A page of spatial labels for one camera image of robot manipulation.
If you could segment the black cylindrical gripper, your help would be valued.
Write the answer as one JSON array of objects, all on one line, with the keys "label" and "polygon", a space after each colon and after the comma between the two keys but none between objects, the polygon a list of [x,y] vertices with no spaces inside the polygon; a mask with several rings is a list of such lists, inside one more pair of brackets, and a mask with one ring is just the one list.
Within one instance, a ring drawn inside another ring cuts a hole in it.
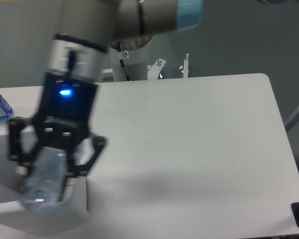
[{"label": "black cylindrical gripper", "polygon": [[[32,118],[15,117],[8,121],[10,161],[17,162],[19,175],[29,176],[43,148],[64,150],[67,159],[65,185],[87,177],[107,146],[107,139],[89,131],[89,119],[98,86],[65,75],[46,73],[37,112]],[[37,142],[30,152],[21,147],[21,132],[34,126]],[[84,163],[76,163],[75,147],[88,140],[92,152]]]}]

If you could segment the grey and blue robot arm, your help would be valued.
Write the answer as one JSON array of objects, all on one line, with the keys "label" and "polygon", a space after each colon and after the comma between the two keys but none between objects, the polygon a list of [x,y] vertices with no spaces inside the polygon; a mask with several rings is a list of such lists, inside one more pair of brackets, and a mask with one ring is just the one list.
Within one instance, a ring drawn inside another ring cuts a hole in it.
[{"label": "grey and blue robot arm", "polygon": [[196,27],[200,0],[66,0],[52,40],[36,113],[8,122],[9,159],[29,176],[45,149],[65,158],[62,182],[85,177],[106,145],[89,119],[111,43]]}]

